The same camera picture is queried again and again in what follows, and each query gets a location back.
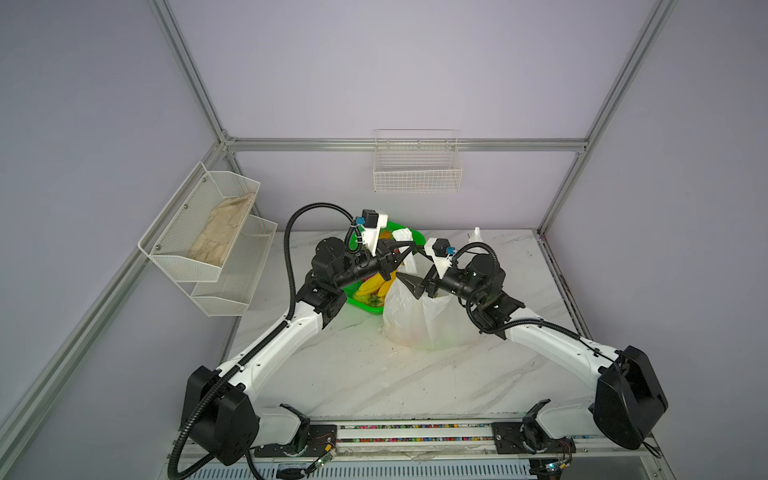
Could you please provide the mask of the white lemon print plastic bag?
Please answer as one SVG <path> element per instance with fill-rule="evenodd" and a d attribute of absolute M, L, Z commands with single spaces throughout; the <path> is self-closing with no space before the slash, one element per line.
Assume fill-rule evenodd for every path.
<path fill-rule="evenodd" d="M 440 291 L 419 299 L 396 279 L 384 303 L 383 335 L 412 349 L 438 351 L 476 342 L 480 334 L 454 296 Z"/>

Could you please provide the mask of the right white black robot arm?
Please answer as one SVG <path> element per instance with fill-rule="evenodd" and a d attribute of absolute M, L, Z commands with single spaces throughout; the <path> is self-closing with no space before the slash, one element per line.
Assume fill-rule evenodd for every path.
<path fill-rule="evenodd" d="M 618 349 L 545 320 L 503 289 L 505 273 L 491 254 L 475 256 L 465 267 L 431 268 L 425 277 L 397 276 L 414 298 L 444 292 L 463 305 L 471 323 L 486 335 L 523 345 L 559 365 L 591 389 L 566 404 L 543 399 L 523 417 L 517 443 L 539 453 L 573 436 L 601 435 L 637 450 L 668 409 L 649 357 L 640 349 Z"/>

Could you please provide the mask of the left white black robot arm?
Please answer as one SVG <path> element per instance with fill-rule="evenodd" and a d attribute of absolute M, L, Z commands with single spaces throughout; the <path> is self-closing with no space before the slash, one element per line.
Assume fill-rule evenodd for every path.
<path fill-rule="evenodd" d="M 187 381 L 180 431 L 168 459 L 171 479 L 186 479 L 212 460 L 231 465 L 259 447 L 302 453 L 311 421 L 289 404 L 261 408 L 257 398 L 271 376 L 304 343 L 319 334 L 347 301 L 345 287 L 376 274 L 390 277 L 412 253 L 414 241 L 382 240 L 352 252 L 330 237 L 316 247 L 288 310 L 250 346 L 215 369 L 201 366 Z"/>

